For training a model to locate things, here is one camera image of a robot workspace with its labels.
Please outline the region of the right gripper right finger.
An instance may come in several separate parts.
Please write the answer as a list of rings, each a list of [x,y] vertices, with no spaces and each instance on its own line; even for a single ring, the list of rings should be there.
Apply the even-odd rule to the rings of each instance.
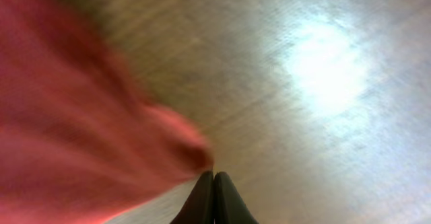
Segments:
[[[218,172],[215,184],[215,223],[258,224],[226,172]]]

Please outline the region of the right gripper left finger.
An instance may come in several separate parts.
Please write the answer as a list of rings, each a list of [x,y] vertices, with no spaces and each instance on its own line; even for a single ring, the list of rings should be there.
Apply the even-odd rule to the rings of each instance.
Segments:
[[[183,207],[171,224],[214,224],[213,172],[207,171],[200,175]]]

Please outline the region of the red printed t-shirt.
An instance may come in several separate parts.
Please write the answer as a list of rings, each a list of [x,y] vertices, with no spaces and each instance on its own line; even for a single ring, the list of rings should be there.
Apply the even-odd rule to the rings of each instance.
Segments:
[[[71,9],[1,0],[2,223],[103,223],[212,164]]]

